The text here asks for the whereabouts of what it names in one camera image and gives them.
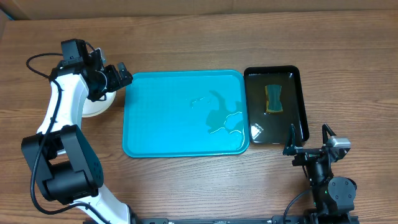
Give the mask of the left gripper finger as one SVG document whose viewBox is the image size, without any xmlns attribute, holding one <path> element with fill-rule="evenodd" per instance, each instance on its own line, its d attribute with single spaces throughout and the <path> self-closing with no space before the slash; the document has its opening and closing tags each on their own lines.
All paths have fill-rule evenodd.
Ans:
<svg viewBox="0 0 398 224">
<path fill-rule="evenodd" d="M 132 83 L 133 77 L 132 74 L 127 70 L 125 64 L 123 62 L 120 62 L 117 64 L 118 66 L 118 75 L 119 75 L 119 87 L 123 88 L 125 86 L 128 86 Z"/>
<path fill-rule="evenodd" d="M 93 61 L 94 63 L 106 63 L 106 57 L 104 56 L 103 51 L 100 48 L 94 49 L 93 51 Z"/>
</svg>

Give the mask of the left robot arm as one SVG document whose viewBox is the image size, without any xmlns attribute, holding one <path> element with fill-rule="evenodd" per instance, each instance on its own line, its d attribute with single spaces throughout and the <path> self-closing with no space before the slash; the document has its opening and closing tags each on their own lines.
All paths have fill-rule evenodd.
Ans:
<svg viewBox="0 0 398 224">
<path fill-rule="evenodd" d="M 123 63 L 104 65 L 101 49 L 82 40 L 63 43 L 62 60 L 47 80 L 51 97 L 45 118 L 21 150 L 30 168 L 30 197 L 46 215 L 79 208 L 96 223 L 138 223 L 129 205 L 104 184 L 100 160 L 81 131 L 86 100 L 102 101 L 132 82 Z"/>
</svg>

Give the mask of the green yellow sponge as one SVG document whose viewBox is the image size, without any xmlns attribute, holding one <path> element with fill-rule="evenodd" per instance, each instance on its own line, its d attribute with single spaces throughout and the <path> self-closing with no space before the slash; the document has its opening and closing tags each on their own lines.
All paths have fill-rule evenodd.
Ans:
<svg viewBox="0 0 398 224">
<path fill-rule="evenodd" d="M 283 107 L 280 101 L 282 86 L 272 84 L 266 85 L 264 89 L 266 94 L 266 113 L 282 113 Z"/>
</svg>

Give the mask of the white plate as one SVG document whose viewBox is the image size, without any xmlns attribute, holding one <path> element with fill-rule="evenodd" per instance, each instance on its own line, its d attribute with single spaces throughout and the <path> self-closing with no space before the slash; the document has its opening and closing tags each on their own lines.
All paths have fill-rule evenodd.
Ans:
<svg viewBox="0 0 398 224">
<path fill-rule="evenodd" d="M 97 116 L 102 112 L 106 111 L 112 105 L 115 97 L 116 97 L 116 92 L 112 92 L 112 93 L 106 93 L 103 98 L 95 102 L 86 99 L 83 105 L 82 117 L 89 118 Z"/>
</svg>

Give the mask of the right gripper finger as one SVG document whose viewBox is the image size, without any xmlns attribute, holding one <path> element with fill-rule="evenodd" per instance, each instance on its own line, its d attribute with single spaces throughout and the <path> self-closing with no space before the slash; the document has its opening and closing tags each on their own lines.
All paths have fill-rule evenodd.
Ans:
<svg viewBox="0 0 398 224">
<path fill-rule="evenodd" d="M 294 156 L 302 151 L 302 141 L 300 136 L 296 135 L 294 124 L 290 125 L 287 142 L 282 151 L 285 156 Z"/>
<path fill-rule="evenodd" d="M 328 124 L 325 123 L 322 125 L 323 144 L 326 144 L 329 138 L 335 135 L 336 134 L 333 132 L 333 130 L 329 127 Z"/>
</svg>

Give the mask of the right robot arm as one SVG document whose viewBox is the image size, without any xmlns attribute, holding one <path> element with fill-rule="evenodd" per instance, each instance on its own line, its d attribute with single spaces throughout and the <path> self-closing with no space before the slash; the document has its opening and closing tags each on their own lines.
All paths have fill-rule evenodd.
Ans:
<svg viewBox="0 0 398 224">
<path fill-rule="evenodd" d="M 354 210 L 356 182 L 347 177 L 335 177 L 331 164 L 342 160 L 351 149 L 347 138 L 338 138 L 329 125 L 322 126 L 323 144 L 320 148 L 304 149 L 295 143 L 295 126 L 290 125 L 289 136 L 283 154 L 294 156 L 293 166 L 300 166 L 310 188 L 298 194 L 287 205 L 282 223 L 358 223 L 358 217 L 349 213 Z M 290 217 L 291 206 L 302 196 L 312 194 L 314 209 L 302 216 Z"/>
</svg>

